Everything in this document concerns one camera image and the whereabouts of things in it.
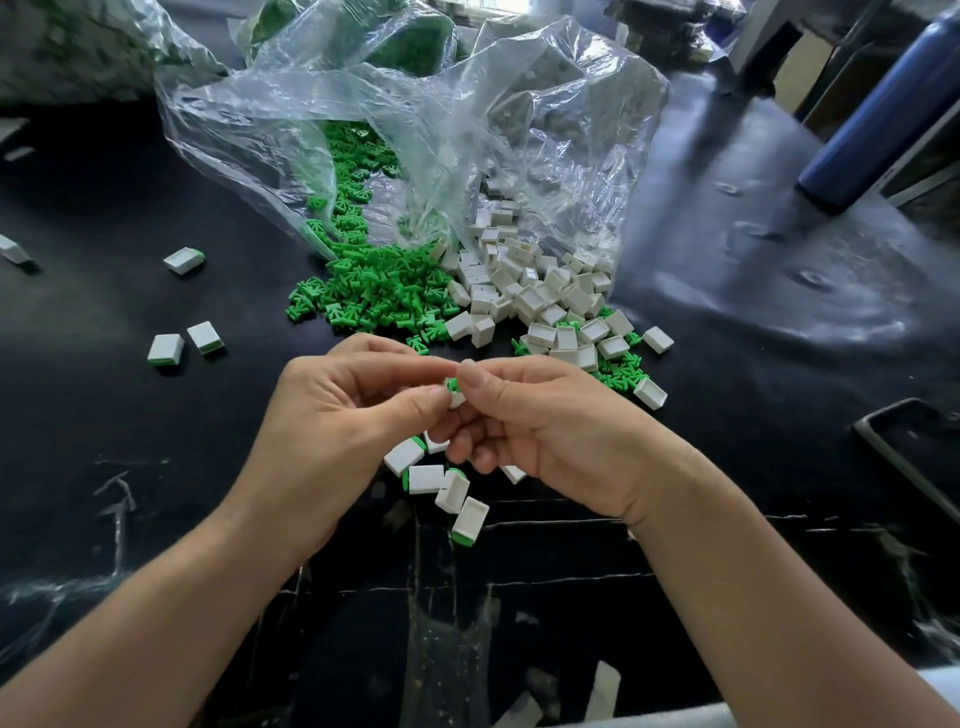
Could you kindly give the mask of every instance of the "clear plastic bag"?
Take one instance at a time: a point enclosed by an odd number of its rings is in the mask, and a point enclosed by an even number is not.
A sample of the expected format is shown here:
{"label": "clear plastic bag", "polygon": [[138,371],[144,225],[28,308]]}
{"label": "clear plastic bag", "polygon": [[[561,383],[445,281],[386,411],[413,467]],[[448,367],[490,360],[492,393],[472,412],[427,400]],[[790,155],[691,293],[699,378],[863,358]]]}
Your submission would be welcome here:
{"label": "clear plastic bag", "polygon": [[[468,224],[484,204],[487,173],[523,204],[521,233],[557,252],[599,250],[615,264],[665,100],[667,81],[653,66],[573,18],[522,17],[485,24],[472,53],[434,75],[367,62],[329,69],[354,56],[327,54],[319,42],[332,11],[315,9],[326,4],[301,13],[228,79],[158,75],[167,137],[188,161],[296,231],[312,216],[309,194],[335,195],[323,122],[364,120],[396,151],[403,178],[383,184],[365,212],[376,221],[371,242],[412,246],[442,233],[475,248]],[[414,10],[411,2],[382,25]],[[293,43],[308,36],[318,43],[309,52]]]}
{"label": "clear plastic bag", "polygon": [[226,74],[154,0],[0,3],[0,106],[131,101],[160,65]]}

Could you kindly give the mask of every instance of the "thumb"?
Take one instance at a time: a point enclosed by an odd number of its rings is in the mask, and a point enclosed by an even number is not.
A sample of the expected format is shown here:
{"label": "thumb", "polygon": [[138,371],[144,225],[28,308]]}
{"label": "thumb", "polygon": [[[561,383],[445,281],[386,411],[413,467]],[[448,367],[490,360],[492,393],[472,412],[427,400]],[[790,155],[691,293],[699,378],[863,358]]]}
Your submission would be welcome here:
{"label": "thumb", "polygon": [[363,412],[370,421],[369,432],[384,451],[397,443],[421,435],[446,414],[450,393],[446,387],[433,384],[412,387]]}
{"label": "thumb", "polygon": [[529,427],[540,424],[533,384],[501,379],[469,359],[457,369],[457,384],[467,401],[487,417]]}

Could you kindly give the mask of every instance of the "blue water bottle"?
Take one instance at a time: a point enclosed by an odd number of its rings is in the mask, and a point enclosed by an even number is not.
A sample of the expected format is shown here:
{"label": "blue water bottle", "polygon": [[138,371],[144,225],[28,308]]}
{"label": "blue water bottle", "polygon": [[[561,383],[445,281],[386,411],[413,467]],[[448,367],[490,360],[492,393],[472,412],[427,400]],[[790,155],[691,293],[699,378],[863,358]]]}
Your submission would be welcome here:
{"label": "blue water bottle", "polygon": [[960,2],[927,26],[797,182],[842,212],[960,99]]}

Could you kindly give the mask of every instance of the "left hand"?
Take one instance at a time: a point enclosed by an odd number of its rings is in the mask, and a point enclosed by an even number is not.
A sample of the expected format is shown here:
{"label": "left hand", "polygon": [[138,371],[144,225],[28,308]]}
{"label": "left hand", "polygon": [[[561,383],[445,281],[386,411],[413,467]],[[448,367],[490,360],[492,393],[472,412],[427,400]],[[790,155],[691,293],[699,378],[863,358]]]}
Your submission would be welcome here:
{"label": "left hand", "polygon": [[317,551],[383,457],[446,414],[457,364],[368,334],[284,368],[247,463],[217,509],[279,546],[291,567]]}

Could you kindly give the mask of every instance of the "dark work surface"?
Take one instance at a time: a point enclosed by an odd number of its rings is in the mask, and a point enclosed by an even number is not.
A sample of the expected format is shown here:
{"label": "dark work surface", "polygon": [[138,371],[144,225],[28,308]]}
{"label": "dark work surface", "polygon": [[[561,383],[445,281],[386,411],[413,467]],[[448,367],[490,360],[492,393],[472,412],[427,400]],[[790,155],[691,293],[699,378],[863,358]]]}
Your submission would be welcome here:
{"label": "dark work surface", "polygon": [[[16,141],[38,151],[0,163],[0,232],[41,266],[0,265],[8,676],[214,507],[283,364],[338,339],[283,316],[318,262],[180,160],[151,105],[35,119]],[[835,219],[814,210],[792,185],[817,146],[771,102],[707,74],[675,77],[613,303],[677,341],[644,355],[669,393],[658,419],[900,654],[935,665],[948,647],[927,627],[960,612],[960,527],[851,424],[910,396],[957,408],[960,251],[879,199]],[[184,245],[208,262],[179,279],[161,259]],[[188,345],[172,376],[147,365],[154,334],[207,319],[224,355]],[[505,354],[517,333],[501,327],[484,355]],[[437,351],[475,356],[466,341]],[[135,509],[118,483],[97,493],[120,473]],[[265,612],[212,715],[292,699],[295,725],[479,726],[532,688],[576,720],[598,659],[623,673],[619,715],[717,699],[622,525],[529,478],[477,478],[488,523],[504,525],[453,552],[432,503],[413,503],[396,533],[384,525],[401,492],[381,477],[385,497],[374,485]]]}

